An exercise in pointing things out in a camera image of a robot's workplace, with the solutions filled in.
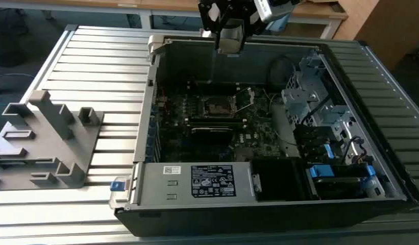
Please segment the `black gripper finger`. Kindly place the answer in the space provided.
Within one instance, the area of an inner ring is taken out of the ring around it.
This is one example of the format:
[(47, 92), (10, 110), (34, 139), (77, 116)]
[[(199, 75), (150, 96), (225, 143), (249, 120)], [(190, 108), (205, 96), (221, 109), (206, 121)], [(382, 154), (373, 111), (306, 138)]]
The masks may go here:
[(242, 20), (242, 34), (241, 34), (241, 47), (239, 50), (243, 50), (245, 47), (245, 42), (247, 39), (247, 25), (249, 25), (249, 21), (245, 19)]
[(226, 28), (229, 18), (219, 18), (215, 24), (215, 44), (221, 54), (227, 54), (230, 51), (230, 29)]

